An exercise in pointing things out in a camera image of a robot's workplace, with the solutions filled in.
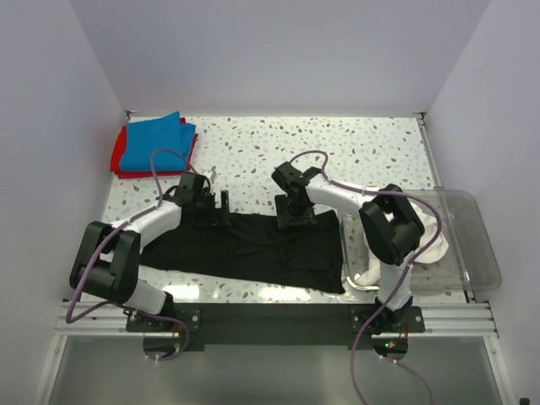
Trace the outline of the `black t shirt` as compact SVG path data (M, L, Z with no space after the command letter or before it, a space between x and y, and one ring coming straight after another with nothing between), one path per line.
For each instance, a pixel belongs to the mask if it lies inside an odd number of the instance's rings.
M316 215L307 227L280 229L275 217L233 213L228 226L182 222L149 243L146 267L343 294L338 217Z

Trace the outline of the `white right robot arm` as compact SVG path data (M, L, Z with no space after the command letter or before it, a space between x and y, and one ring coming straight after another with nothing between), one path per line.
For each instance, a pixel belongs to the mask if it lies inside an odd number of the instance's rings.
M391 184L373 191L338 185L318 168L302 172L289 162L275 168L272 179L283 191L274 198L281 230L315 224L316 205L360 220L368 247L381 263L378 300L382 306L375 319L381 329L396 331L406 321L403 307L412 299L413 254L424 235L424 225L401 188Z

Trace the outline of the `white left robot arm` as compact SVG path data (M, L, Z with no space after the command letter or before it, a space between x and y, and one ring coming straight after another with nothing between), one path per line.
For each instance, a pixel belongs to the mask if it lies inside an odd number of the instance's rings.
M144 248L181 223L195 227L230 224L229 193L215 194L205 175L185 172L147 208L112 223L86 227L69 284L73 289L66 322L74 323L103 305L116 305L144 316L156 331L175 320L172 296L138 276Z

